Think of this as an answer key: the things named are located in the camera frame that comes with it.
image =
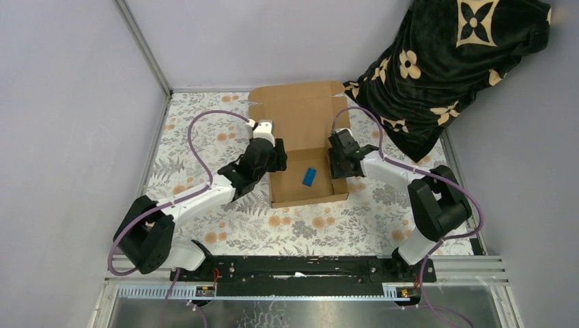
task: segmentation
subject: blue lego brick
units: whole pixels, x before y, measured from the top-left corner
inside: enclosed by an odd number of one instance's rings
[[[306,172],[306,176],[304,177],[304,180],[302,181],[302,183],[308,187],[311,187],[311,184],[313,183],[313,179],[315,178],[315,173],[317,171],[315,169],[312,169],[311,167],[307,170]]]

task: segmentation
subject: floral mat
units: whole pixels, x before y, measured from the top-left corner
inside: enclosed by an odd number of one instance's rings
[[[248,116],[247,92],[174,94],[146,193],[158,199],[208,180],[187,144],[190,121],[202,111],[222,109]],[[360,111],[350,111],[354,138],[377,144],[378,128]],[[218,168],[242,154],[250,129],[230,115],[207,115],[193,131],[193,144],[208,167]],[[384,153],[412,163],[387,138]],[[442,145],[419,162],[433,168],[446,161]],[[368,178],[348,179],[343,202],[272,209],[268,176],[252,193],[213,208],[175,232],[201,241],[214,255],[389,255],[414,229],[410,202],[394,188]],[[471,255],[468,240],[449,241],[438,255]]]

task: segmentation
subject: black cushion with pattern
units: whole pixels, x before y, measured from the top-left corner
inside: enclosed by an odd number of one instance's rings
[[[547,47],[550,9],[538,0],[414,0],[394,43],[344,83],[346,93],[417,162],[478,91]]]

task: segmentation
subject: cardboard box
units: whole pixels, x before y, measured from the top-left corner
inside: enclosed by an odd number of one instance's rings
[[[348,198],[345,179],[332,179],[328,164],[330,130],[336,113],[348,106],[338,81],[320,81],[259,87],[249,94],[255,103],[249,115],[255,121],[272,120],[273,134],[282,138],[287,170],[270,174],[272,207],[336,202]],[[337,128],[350,127],[347,114]],[[309,168],[317,171],[311,187],[302,181]]]

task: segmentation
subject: white wall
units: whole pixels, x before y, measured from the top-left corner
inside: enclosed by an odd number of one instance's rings
[[[129,0],[174,88],[251,88],[360,76],[410,0]]]
[[[110,0],[0,0],[2,327],[86,327],[164,96]]]
[[[551,1],[548,48],[450,127],[481,201],[488,247],[505,261],[527,328],[577,327],[579,3]]]

